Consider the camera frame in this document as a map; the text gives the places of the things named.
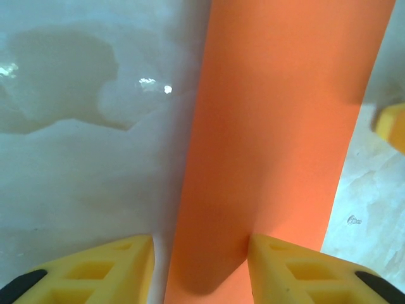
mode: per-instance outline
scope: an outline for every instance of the yellow object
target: yellow object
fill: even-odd
[[[372,270],[279,239],[251,236],[247,261],[255,304],[387,304],[355,274]]]
[[[405,103],[384,109],[375,130],[382,139],[405,154]]]
[[[135,236],[38,266],[48,273],[15,304],[144,304],[154,268],[151,236]]]

